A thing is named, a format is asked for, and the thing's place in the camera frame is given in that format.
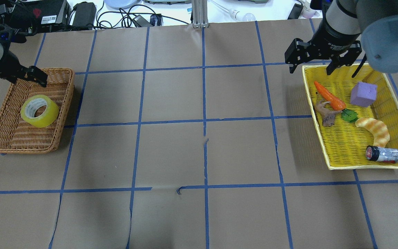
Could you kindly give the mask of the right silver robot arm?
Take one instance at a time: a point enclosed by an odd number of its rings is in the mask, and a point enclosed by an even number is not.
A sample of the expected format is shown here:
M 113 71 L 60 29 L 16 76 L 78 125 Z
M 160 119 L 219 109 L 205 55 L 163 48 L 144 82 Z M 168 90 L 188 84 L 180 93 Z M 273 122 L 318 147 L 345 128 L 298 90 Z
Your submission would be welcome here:
M 330 75 L 351 66 L 364 53 L 376 71 L 398 73 L 398 0 L 312 0 L 311 9 L 322 11 L 322 22 L 313 37 L 295 38 L 284 54 L 294 73 L 312 60 L 330 60 Z

